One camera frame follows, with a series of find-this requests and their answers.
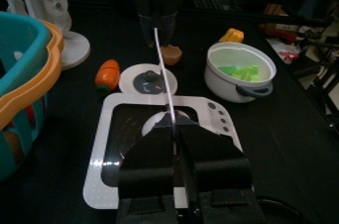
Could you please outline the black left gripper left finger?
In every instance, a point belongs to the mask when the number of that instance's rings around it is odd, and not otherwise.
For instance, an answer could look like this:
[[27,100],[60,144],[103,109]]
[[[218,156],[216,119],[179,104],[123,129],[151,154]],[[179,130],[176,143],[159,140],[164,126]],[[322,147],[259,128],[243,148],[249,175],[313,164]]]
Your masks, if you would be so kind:
[[118,177],[120,198],[171,194],[174,142],[168,115],[146,123],[148,132],[126,153]]

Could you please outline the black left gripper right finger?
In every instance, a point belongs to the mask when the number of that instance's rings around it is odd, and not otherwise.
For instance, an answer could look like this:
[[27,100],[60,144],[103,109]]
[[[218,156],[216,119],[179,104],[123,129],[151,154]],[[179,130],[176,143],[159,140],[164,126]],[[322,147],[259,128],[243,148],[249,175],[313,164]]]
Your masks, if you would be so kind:
[[186,116],[176,122],[184,184],[207,192],[253,187],[251,164],[231,139],[211,132]]

